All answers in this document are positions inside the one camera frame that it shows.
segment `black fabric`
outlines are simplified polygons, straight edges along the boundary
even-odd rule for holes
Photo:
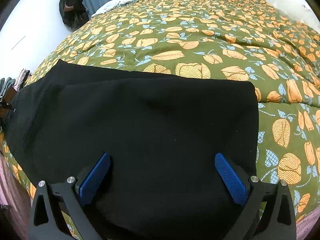
[[[101,224],[137,236],[221,238],[242,209],[215,169],[215,154],[256,174],[258,108],[250,82],[59,60],[12,104],[4,134],[31,182],[62,182],[109,153],[112,170],[90,210]]]
[[[89,16],[82,2],[83,0],[60,0],[60,15],[63,23],[68,27],[78,29],[89,21]],[[71,11],[66,11],[66,6],[73,6],[73,9]]]
[[[0,239],[21,240],[12,227],[12,217],[8,205],[0,205]]]

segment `bed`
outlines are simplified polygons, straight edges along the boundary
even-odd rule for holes
[[[257,176],[263,182],[287,181],[299,222],[320,200],[318,45],[319,33],[281,16],[265,0],[138,0],[94,17],[69,35],[28,84],[42,78],[58,59],[252,82],[259,107]],[[230,98],[228,106],[219,105],[219,98],[208,100],[216,100],[218,107],[236,107],[241,99]],[[3,133],[0,141],[8,166],[33,198],[36,188]],[[64,216],[73,236],[80,239],[70,217]]]

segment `crumpled blanket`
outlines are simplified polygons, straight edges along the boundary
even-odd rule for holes
[[[96,13],[91,15],[91,19],[96,15],[106,13],[111,11],[112,9],[119,8],[121,5],[132,4],[135,3],[137,0],[111,0],[104,5],[102,5]]]

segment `blue gripper pad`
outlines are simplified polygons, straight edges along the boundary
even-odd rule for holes
[[[241,206],[247,202],[247,189],[221,153],[214,158],[216,169],[226,185],[233,201]]]
[[[96,194],[102,180],[110,168],[110,156],[104,153],[90,171],[79,188],[79,202],[82,206],[89,204]]]

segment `silver bolt head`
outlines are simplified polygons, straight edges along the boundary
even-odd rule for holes
[[[280,183],[281,183],[282,186],[287,186],[288,185],[288,183],[284,179],[281,179]]]
[[[255,183],[259,181],[257,176],[251,176],[250,179],[251,179],[252,182],[255,182]]]
[[[67,182],[73,183],[75,181],[75,179],[76,179],[75,177],[71,176],[71,177],[67,178]]]
[[[39,185],[39,187],[43,187],[45,185],[45,181],[41,180],[38,185]]]

